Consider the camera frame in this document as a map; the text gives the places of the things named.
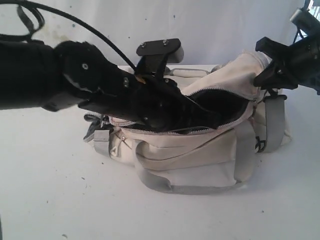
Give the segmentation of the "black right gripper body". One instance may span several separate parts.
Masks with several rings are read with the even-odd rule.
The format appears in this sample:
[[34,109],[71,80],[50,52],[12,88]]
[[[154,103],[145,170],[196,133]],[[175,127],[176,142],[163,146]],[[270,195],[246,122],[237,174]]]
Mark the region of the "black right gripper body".
[[320,94],[320,36],[318,34],[285,46],[276,62],[276,86],[281,89],[311,88]]

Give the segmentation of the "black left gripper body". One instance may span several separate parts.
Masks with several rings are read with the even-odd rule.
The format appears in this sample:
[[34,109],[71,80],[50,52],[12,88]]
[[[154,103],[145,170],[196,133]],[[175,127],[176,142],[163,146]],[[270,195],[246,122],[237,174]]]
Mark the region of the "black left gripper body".
[[84,99],[80,108],[152,130],[189,128],[199,109],[174,81],[136,76],[118,67],[83,69],[77,76],[77,88]]

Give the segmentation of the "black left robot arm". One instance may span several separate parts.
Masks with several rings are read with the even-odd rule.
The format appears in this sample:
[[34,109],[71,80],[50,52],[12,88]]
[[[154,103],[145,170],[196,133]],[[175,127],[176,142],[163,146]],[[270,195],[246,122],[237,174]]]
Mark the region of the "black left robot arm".
[[200,109],[172,84],[141,80],[89,43],[0,43],[0,108],[73,106],[159,132],[200,126]]

